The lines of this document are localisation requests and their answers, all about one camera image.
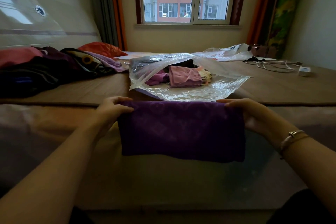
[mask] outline white cable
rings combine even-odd
[[[295,67],[301,67],[298,64],[301,64],[299,62],[293,63],[293,62],[287,62],[287,60],[266,60],[266,61],[245,61],[245,63],[247,64],[251,64],[251,65],[257,65],[257,67],[260,67],[262,69],[268,70],[268,71],[272,71],[272,72],[278,72],[278,73],[290,73],[293,72],[295,70]]]

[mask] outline painted mural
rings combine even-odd
[[[298,1],[299,0],[277,1],[268,40],[268,45],[275,46],[278,49],[277,59],[280,59],[285,51],[287,36],[294,19]]]

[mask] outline right hand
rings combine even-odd
[[[279,147],[289,132],[298,130],[268,107],[251,99],[221,99],[217,102],[226,103],[227,107],[241,108],[246,129],[264,136],[275,148]]]

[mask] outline wall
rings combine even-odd
[[[42,17],[40,23],[23,25],[15,22],[11,17],[4,16],[0,11],[0,48],[15,47],[21,45],[45,46],[50,45],[57,49],[79,46],[99,41],[97,27],[93,20],[91,0],[25,0],[22,7],[15,7],[20,13],[31,13],[32,16],[38,15],[34,12],[35,5],[42,6],[47,16],[45,22]],[[69,33],[68,35],[10,35],[7,29],[28,29],[32,31],[53,31],[59,30]]]
[[[210,47],[229,47],[246,41],[257,0],[244,0],[241,29],[149,29],[135,27],[135,0],[122,0],[129,51],[196,52]]]
[[[300,0],[285,57],[336,69],[336,0]]]

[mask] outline gold bangle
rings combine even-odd
[[[281,142],[280,147],[279,147],[279,153],[281,156],[283,156],[283,152],[292,144],[295,143],[296,141],[299,141],[303,138],[309,137],[308,135],[305,135],[303,137],[297,138],[296,135],[300,133],[305,133],[303,130],[296,130],[293,132],[289,133],[289,136]]]

